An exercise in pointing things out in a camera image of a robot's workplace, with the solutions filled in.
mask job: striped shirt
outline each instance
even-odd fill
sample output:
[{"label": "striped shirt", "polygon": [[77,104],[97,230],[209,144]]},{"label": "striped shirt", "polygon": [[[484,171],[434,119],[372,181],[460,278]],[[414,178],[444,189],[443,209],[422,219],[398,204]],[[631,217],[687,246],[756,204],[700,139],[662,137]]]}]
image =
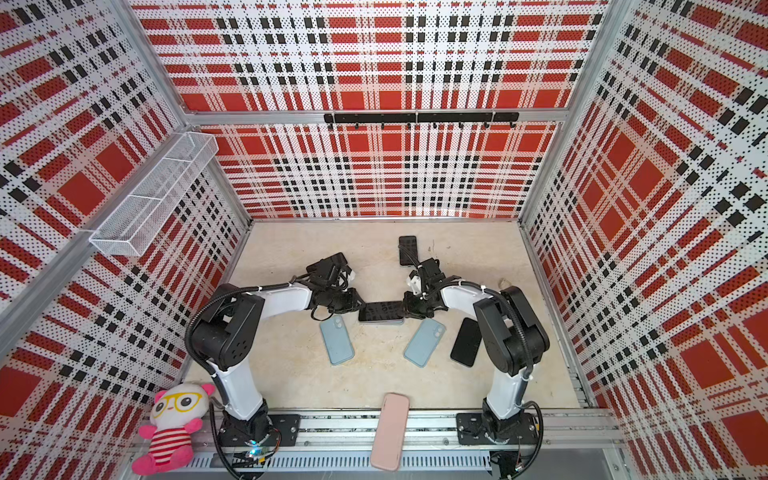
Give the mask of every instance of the striped shirt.
[{"label": "striped shirt", "polygon": [[158,430],[152,435],[149,445],[149,454],[154,457],[157,465],[170,462],[170,456],[178,448],[192,445],[192,438],[184,427],[179,429]]}]

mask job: black smartphone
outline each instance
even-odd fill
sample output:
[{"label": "black smartphone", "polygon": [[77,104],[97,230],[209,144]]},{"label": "black smartphone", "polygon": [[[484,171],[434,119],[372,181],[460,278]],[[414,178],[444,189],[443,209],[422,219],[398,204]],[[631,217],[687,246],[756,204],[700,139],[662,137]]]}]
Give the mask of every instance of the black smartphone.
[{"label": "black smartphone", "polygon": [[473,366],[481,341],[480,325],[471,318],[465,318],[462,322],[462,328],[458,329],[456,343],[453,344],[453,350],[451,350],[451,360],[464,366]]},{"label": "black smartphone", "polygon": [[413,261],[419,261],[419,245],[415,235],[404,235],[398,239],[401,266],[416,266]]},{"label": "black smartphone", "polygon": [[405,316],[402,301],[399,302],[370,302],[360,310],[357,320],[361,323],[389,322],[402,320]]}]

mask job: robotic arm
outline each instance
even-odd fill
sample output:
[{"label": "robotic arm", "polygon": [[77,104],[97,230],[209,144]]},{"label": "robotic arm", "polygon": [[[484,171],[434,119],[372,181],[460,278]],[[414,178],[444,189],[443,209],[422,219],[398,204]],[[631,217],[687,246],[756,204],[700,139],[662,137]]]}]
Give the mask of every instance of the robotic arm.
[{"label": "robotic arm", "polygon": [[[530,425],[530,420],[525,423],[522,397],[534,364],[549,349],[546,332],[517,287],[495,292],[457,276],[446,277],[435,259],[416,267],[408,281],[412,290],[403,298],[406,316],[423,319],[434,316],[436,310],[457,309],[478,321],[496,370],[491,391],[483,400],[482,426],[473,429],[482,430],[491,443],[508,442],[521,426],[527,429]],[[261,319],[310,309],[317,319],[318,306],[325,306],[330,316],[365,306],[349,287],[354,272],[342,253],[306,270],[301,277],[279,285],[221,285],[187,327],[187,351],[211,374],[222,397],[225,413],[218,439],[223,446],[242,445],[245,439],[261,443],[273,428],[248,362]]]},{"label": "robotic arm", "polygon": [[415,267],[408,281],[411,291],[403,297],[406,316],[423,319],[436,310],[457,309],[478,321],[496,367],[491,391],[483,400],[481,430],[490,442],[506,443],[527,420],[522,399],[534,364],[549,350],[547,333],[516,286],[495,292],[457,276],[446,277],[432,258]]},{"label": "robotic arm", "polygon": [[261,443],[270,433],[267,404],[253,383],[248,359],[259,322],[299,310],[312,310],[317,319],[318,306],[328,309],[329,318],[359,310],[365,303],[349,287],[354,277],[343,253],[337,253],[288,283],[244,289],[225,283],[190,321],[187,351],[211,375],[223,402],[221,445],[242,445],[245,439]]}]

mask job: plaid wall panel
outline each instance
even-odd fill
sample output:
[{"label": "plaid wall panel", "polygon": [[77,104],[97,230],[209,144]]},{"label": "plaid wall panel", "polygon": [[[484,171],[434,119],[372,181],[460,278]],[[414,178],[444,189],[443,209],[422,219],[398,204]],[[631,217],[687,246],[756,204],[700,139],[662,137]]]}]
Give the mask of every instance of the plaid wall panel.
[{"label": "plaid wall panel", "polygon": [[531,235],[647,478],[768,475],[768,2],[638,2]]},{"label": "plaid wall panel", "polygon": [[95,254],[0,364],[0,478],[111,478],[243,228],[204,172],[141,258]]},{"label": "plaid wall panel", "polygon": [[176,127],[107,2],[0,7],[0,310]]},{"label": "plaid wall panel", "polygon": [[131,0],[192,111],[568,104],[608,0]]},{"label": "plaid wall panel", "polygon": [[254,218],[516,217],[554,134],[509,125],[205,127]]}]

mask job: light blue phone case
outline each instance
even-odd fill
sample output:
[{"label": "light blue phone case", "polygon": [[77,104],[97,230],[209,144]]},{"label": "light blue phone case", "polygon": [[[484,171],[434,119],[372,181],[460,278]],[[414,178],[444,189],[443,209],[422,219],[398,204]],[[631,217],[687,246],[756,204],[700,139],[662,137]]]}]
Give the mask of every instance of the light blue phone case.
[{"label": "light blue phone case", "polygon": [[403,356],[414,365],[424,368],[435,347],[440,343],[443,333],[445,333],[445,326],[442,323],[430,318],[422,320],[422,325],[408,343]]},{"label": "light blue phone case", "polygon": [[339,365],[355,356],[344,319],[340,315],[320,322],[320,332],[323,334],[323,342],[326,344],[331,365]]}]

